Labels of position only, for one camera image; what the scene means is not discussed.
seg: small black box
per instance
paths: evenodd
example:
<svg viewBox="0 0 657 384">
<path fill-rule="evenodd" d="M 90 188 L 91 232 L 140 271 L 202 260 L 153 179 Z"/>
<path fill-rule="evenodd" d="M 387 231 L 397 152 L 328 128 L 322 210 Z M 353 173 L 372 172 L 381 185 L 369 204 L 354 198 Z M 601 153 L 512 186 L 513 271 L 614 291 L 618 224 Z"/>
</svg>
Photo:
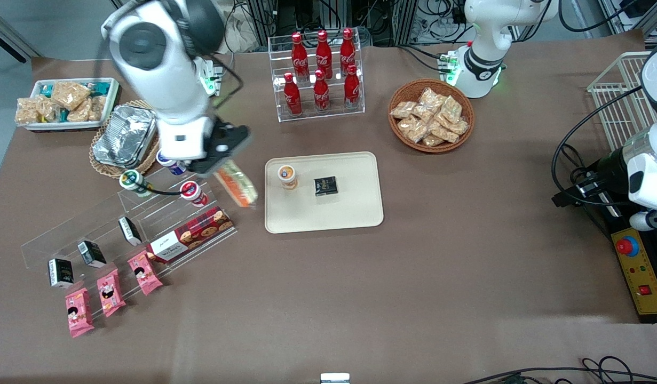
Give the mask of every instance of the small black box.
<svg viewBox="0 0 657 384">
<path fill-rule="evenodd" d="M 84 263 L 89 267 L 101 268 L 106 265 L 106 258 L 103 257 L 103 253 L 96 243 L 84 240 L 77 245 L 77 248 L 79 248 L 79 253 L 82 254 Z"/>
<path fill-rule="evenodd" d="M 314 191 L 316 196 L 338 193 L 338 184 L 335 182 L 335 177 L 316 178 L 314 179 L 314 185 L 316 186 L 316 190 Z"/>
<path fill-rule="evenodd" d="M 121 217 L 119 219 L 119 228 L 122 229 L 124 238 L 131 245 L 139 245 L 141 243 L 141 236 L 136 230 L 136 226 L 131 222 L 128 217 Z"/>
<path fill-rule="evenodd" d="M 74 284 L 72 263 L 67 260 L 51 259 L 48 261 L 48 277 L 51 287 L 70 287 Z"/>
</svg>

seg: brown basket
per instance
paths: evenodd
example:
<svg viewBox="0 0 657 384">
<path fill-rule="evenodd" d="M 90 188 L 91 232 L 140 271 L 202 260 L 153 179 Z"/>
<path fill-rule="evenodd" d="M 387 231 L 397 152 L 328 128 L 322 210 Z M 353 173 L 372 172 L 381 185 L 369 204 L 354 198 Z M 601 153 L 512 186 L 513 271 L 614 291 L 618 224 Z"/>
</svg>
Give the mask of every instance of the brown basket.
<svg viewBox="0 0 657 384">
<path fill-rule="evenodd" d="M 413 101 L 418 102 L 418 98 L 423 94 L 423 90 L 430 87 L 431 90 L 434 90 L 435 93 L 441 95 L 452 95 L 463 107 L 462 117 L 468 123 L 468 130 L 460 136 L 456 143 L 442 143 L 438 146 L 427 147 L 422 144 L 414 143 L 413 141 L 404 137 L 404 134 L 399 131 L 397 126 L 397 119 L 388 114 L 387 118 L 390 120 L 390 128 L 392 132 L 396 134 L 404 144 L 414 148 L 416 150 L 425 151 L 426 153 L 443 153 L 443 151 L 450 151 L 458 146 L 462 145 L 463 142 L 467 140 L 470 136 L 470 133 L 473 132 L 475 127 L 475 113 L 473 112 L 473 106 L 470 104 L 470 100 L 458 89 L 452 87 L 451 85 L 441 81 L 435 80 L 434 78 L 419 78 L 419 80 L 414 80 L 410 83 L 406 83 L 399 87 L 398 90 L 392 95 L 390 99 L 390 107 L 387 109 L 387 112 L 390 113 L 400 102 L 403 101 Z"/>
<path fill-rule="evenodd" d="M 131 107 L 153 109 L 153 107 L 151 107 L 150 104 L 144 102 L 143 100 L 133 100 L 127 102 L 126 104 L 131 105 Z M 106 175 L 107 177 L 119 179 L 122 173 L 126 171 L 125 168 L 114 167 L 113 165 L 99 163 L 96 160 L 96 158 L 93 157 L 93 145 L 96 144 L 96 142 L 101 138 L 101 136 L 103 136 L 103 134 L 106 131 L 106 128 L 108 128 L 108 122 L 112 117 L 113 114 L 110 114 L 110 116 L 108 116 L 108 119 L 106 119 L 106 121 L 103 122 L 103 125 L 101 126 L 101 128 L 99 128 L 98 132 L 96 133 L 96 136 L 91 141 L 91 148 L 89 148 L 89 161 L 91 162 L 91 166 L 94 168 L 94 170 L 96 170 L 98 173 L 101 173 L 101 175 Z M 155 133 L 155 136 L 153 136 L 153 140 L 151 140 L 150 147 L 146 150 L 146 153 L 144 155 L 145 157 L 143 158 L 143 162 L 141 162 L 138 165 L 138 167 L 134 168 L 134 170 L 137 170 L 141 174 L 145 174 L 146 172 L 148 172 L 148 170 L 153 166 L 153 163 L 155 163 L 155 156 L 157 155 L 158 150 L 160 150 L 160 138 L 158 138 L 157 133 Z"/>
</svg>

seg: coca-cola bottle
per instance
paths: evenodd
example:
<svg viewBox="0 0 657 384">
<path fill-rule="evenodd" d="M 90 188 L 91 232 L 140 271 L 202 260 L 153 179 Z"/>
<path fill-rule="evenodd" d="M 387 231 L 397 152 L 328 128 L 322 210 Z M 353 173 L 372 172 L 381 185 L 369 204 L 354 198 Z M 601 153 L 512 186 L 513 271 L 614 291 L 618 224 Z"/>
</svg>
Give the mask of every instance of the coca-cola bottle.
<svg viewBox="0 0 657 384">
<path fill-rule="evenodd" d="M 333 56 L 331 56 L 330 46 L 328 46 L 328 32 L 321 29 L 319 31 L 319 45 L 316 46 L 316 66 L 323 70 L 326 78 L 333 78 Z"/>
<path fill-rule="evenodd" d="M 357 66 L 347 66 L 347 77 L 345 77 L 345 108 L 357 109 L 359 106 L 359 78 L 357 77 Z"/>
<path fill-rule="evenodd" d="M 340 46 L 340 75 L 347 76 L 347 66 L 354 64 L 354 43 L 352 28 L 343 29 L 343 45 Z"/>
<path fill-rule="evenodd" d="M 330 100 L 328 100 L 328 84 L 323 70 L 317 69 L 314 71 L 316 75 L 316 83 L 314 83 L 314 106 L 319 114 L 325 114 L 330 108 Z"/>
<path fill-rule="evenodd" d="M 302 102 L 299 99 L 299 88 L 297 87 L 297 84 L 292 81 L 292 73 L 286 72 L 283 77 L 286 80 L 286 84 L 283 87 L 283 94 L 286 97 L 290 116 L 300 116 L 302 114 Z"/>
<path fill-rule="evenodd" d="M 309 81 L 309 64 L 307 63 L 307 50 L 302 45 L 302 35 L 299 32 L 292 34 L 292 67 L 298 83 Z"/>
</svg>

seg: pink snack package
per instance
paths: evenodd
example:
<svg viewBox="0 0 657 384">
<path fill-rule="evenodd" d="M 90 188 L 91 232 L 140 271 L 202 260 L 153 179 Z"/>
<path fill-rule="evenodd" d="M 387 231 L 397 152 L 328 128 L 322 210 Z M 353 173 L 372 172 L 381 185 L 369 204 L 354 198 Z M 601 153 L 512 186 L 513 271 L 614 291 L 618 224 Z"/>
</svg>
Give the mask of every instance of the pink snack package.
<svg viewBox="0 0 657 384">
<path fill-rule="evenodd" d="M 65 296 L 65 306 L 67 306 L 67 325 L 73 338 L 93 330 L 89 292 L 86 289 Z"/>
<path fill-rule="evenodd" d="M 105 277 L 98 279 L 96 284 L 98 293 L 101 296 L 101 307 L 106 317 L 113 314 L 117 309 L 126 306 L 122 299 L 122 292 L 119 289 L 119 275 L 116 268 Z"/>
<path fill-rule="evenodd" d="M 133 256 L 129 261 L 129 266 L 133 270 L 133 274 L 136 275 L 136 280 L 138 280 L 138 285 L 141 287 L 143 294 L 148 295 L 156 287 L 162 286 L 162 282 L 157 279 L 155 272 L 153 272 L 153 267 L 151 266 L 151 261 L 148 259 L 148 252 L 143 251 L 136 256 Z"/>
</svg>

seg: brown tablecloth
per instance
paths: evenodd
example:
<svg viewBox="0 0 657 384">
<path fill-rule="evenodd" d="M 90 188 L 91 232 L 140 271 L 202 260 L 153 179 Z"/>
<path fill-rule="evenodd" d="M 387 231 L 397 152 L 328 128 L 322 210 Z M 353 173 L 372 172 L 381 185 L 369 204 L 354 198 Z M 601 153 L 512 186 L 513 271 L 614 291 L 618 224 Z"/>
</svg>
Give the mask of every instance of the brown tablecloth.
<svg viewBox="0 0 657 384">
<path fill-rule="evenodd" d="M 657 325 L 636 324 L 611 246 L 550 201 L 553 149 L 592 109 L 584 88 L 639 50 L 637 33 L 515 44 L 499 85 L 472 102 L 472 137 L 444 155 L 390 132 L 394 90 L 433 76 L 403 51 L 365 49 L 364 115 L 288 124 L 276 122 L 267 55 L 237 55 L 246 87 L 219 112 L 254 131 L 236 158 L 252 181 L 263 186 L 273 157 L 372 151 L 384 222 L 272 235 L 263 207 L 219 194 L 239 233 L 75 340 L 19 246 L 119 187 L 89 165 L 93 133 L 18 129 L 0 174 L 0 382 L 462 382 L 609 353 L 657 374 Z M 92 66 L 35 59 L 34 78 Z M 101 72 L 116 76 L 108 61 Z M 124 84 L 121 100 L 135 98 Z M 600 126 L 573 144 L 588 161 L 606 151 Z"/>
</svg>

